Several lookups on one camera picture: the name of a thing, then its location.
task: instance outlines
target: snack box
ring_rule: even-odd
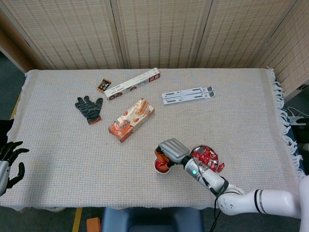
[[[113,100],[121,95],[128,93],[137,87],[143,86],[148,82],[154,81],[160,77],[160,72],[157,68],[151,69],[139,76],[136,76],[122,84],[104,91],[108,100]]]
[[[143,98],[124,112],[108,128],[121,142],[124,142],[136,131],[147,119],[153,115],[155,109]]]

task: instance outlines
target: gray knit glove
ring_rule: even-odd
[[[93,124],[101,120],[100,111],[102,108],[103,98],[98,98],[96,103],[89,100],[88,96],[77,98],[75,106],[87,118],[89,124]]]

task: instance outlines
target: black glove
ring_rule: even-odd
[[[100,121],[103,98],[98,98],[96,103],[90,101],[88,96],[85,96],[84,100],[82,98],[77,98],[78,102],[75,103],[76,108],[87,118],[89,124]]]
[[[0,148],[0,196],[6,192],[6,189],[10,189],[13,185],[17,184],[24,178],[25,166],[23,163],[19,163],[18,175],[12,180],[9,178],[10,167],[16,160],[20,153],[29,152],[28,149],[20,148],[13,151],[17,146],[21,145],[23,142],[9,142]]]

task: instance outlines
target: tablecloth fringe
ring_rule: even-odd
[[[302,169],[299,168],[299,162],[303,160],[303,157],[296,152],[297,150],[297,142],[293,141],[287,133],[291,129],[290,122],[288,120],[288,114],[287,112],[283,109],[284,106],[284,92],[280,86],[280,83],[276,81],[276,76],[274,73],[273,69],[270,70],[270,75],[272,77],[272,88],[275,92],[276,96],[276,103],[277,103],[277,112],[281,121],[281,133],[282,133],[282,138],[285,144],[288,146],[289,152],[290,152],[290,157],[292,159],[292,162],[294,164],[295,170],[297,171],[297,177],[298,181],[301,181],[302,178],[304,178],[306,175]]]

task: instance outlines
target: gray floor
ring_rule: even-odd
[[[9,119],[24,83],[24,75],[3,55],[0,54],[0,119]],[[308,93],[302,93],[302,108],[309,113]],[[293,99],[290,106],[297,108],[299,101]],[[80,231],[86,231],[86,219],[101,217],[102,209],[84,208],[80,223]],[[23,213],[0,207],[1,232],[69,232],[72,230],[75,209],[67,208],[61,213],[46,210],[27,209]],[[205,231],[209,231],[213,222],[213,210],[203,210]],[[296,232],[300,220],[259,214],[242,214],[237,216],[220,215],[217,232]]]

